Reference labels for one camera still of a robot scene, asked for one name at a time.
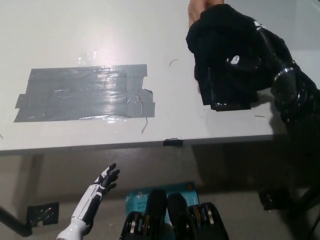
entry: black cloth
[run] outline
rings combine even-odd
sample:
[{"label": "black cloth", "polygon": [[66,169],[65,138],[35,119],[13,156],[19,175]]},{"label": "black cloth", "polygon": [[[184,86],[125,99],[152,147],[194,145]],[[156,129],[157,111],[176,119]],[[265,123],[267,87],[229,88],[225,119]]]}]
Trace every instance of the black cloth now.
[{"label": "black cloth", "polygon": [[[266,32],[277,55],[292,62],[285,42],[272,32]],[[199,82],[204,105],[247,106],[258,100],[257,91],[271,87],[275,73],[264,62],[263,46],[257,33],[255,20],[228,4],[208,8],[190,27],[186,41],[194,54],[194,77]],[[234,69],[227,63],[234,56],[256,67],[254,70]]]}]

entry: white robotic hand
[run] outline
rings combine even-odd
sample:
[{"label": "white robotic hand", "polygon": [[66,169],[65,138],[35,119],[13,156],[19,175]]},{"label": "white robotic hand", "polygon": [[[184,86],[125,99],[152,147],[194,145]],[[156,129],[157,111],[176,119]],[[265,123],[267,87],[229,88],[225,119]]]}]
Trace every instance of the white robotic hand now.
[{"label": "white robotic hand", "polygon": [[113,182],[120,170],[111,172],[115,167],[115,163],[109,166],[88,187],[72,214],[70,225],[58,235],[57,240],[82,240],[90,232],[103,196],[117,185]]}]

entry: floor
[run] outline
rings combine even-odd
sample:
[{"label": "floor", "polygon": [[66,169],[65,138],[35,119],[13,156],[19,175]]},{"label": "floor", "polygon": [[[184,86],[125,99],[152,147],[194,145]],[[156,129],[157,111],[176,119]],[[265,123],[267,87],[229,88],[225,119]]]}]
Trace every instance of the floor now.
[{"label": "floor", "polygon": [[[283,211],[264,211],[257,191],[286,186],[297,199],[317,179],[315,158],[274,142],[119,149],[0,159],[0,205],[25,221],[27,206],[60,202],[59,223],[33,229],[27,240],[55,240],[70,222],[88,185],[111,163],[121,170],[86,240],[119,239],[125,195],[132,189],[195,181],[200,202],[218,208],[231,240],[304,240],[319,207],[288,221]],[[1,239],[20,240],[0,224]],[[320,226],[314,240],[320,239]]]}]

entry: table surface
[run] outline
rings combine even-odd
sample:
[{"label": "table surface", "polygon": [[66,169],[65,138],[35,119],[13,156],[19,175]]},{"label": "table surface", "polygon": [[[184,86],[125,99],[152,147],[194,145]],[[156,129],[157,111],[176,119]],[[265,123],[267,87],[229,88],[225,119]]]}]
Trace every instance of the table surface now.
[{"label": "table surface", "polygon": [[[320,87],[318,0],[226,3],[284,38]],[[252,141],[283,133],[270,102],[229,112],[203,106],[185,41],[188,4],[0,0],[0,154],[162,146],[166,139],[184,145]],[[13,123],[31,69],[130,64],[147,64],[143,88],[153,91],[155,102],[155,117],[147,125],[144,118]]]}]

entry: gray duct tape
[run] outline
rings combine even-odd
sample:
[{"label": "gray duct tape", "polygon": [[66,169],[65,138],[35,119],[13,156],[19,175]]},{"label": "gray duct tape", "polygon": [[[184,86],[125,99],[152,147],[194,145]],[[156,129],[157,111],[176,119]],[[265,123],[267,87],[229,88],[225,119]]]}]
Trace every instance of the gray duct tape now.
[{"label": "gray duct tape", "polygon": [[146,64],[32,69],[14,122],[152,118],[146,76]]},{"label": "gray duct tape", "polygon": [[147,65],[113,65],[32,69],[29,81],[147,77]]},{"label": "gray duct tape", "polygon": [[152,103],[153,94],[146,89],[140,90],[108,90],[89,92],[56,91],[50,94],[20,94],[16,109],[35,107],[87,106],[96,104]]},{"label": "gray duct tape", "polygon": [[95,92],[95,91],[129,91],[142,89],[143,77],[106,78],[92,80],[51,80],[30,81],[26,87],[27,94],[53,92]]},{"label": "gray duct tape", "polygon": [[19,109],[14,120],[22,122],[48,122],[85,119],[108,118],[153,118],[155,116],[155,103],[141,104],[122,103],[91,106],[58,106],[58,107],[32,107]]}]

